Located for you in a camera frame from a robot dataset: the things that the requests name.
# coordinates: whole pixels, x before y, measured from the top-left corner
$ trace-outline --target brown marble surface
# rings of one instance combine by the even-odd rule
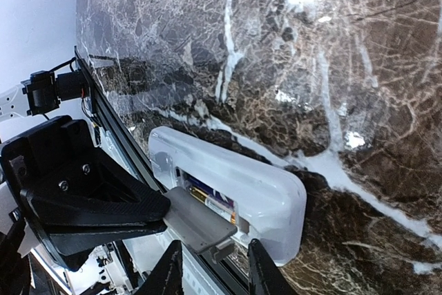
[[[77,45],[146,152],[167,125],[301,178],[299,294],[442,294],[441,2],[77,0]]]

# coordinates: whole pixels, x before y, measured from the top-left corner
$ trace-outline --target wire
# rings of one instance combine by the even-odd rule
[[[72,63],[73,63],[74,61],[75,61],[75,57],[73,57],[71,60],[65,61],[64,63],[58,65],[57,67],[54,67],[53,69],[51,69],[51,70],[49,70],[49,71],[50,71],[50,72],[55,72],[55,71],[59,70],[60,68],[63,68],[63,67],[65,67],[65,66],[67,66],[67,65],[71,65],[71,66],[72,66]]]
[[[90,113],[90,114],[92,114],[92,110],[90,109],[90,105],[89,105],[89,103],[84,103],[84,108]]]
[[[84,115],[93,122],[93,116],[88,114],[90,113],[90,110],[86,105],[86,94],[84,93],[83,88],[81,88],[81,110],[83,111]]]

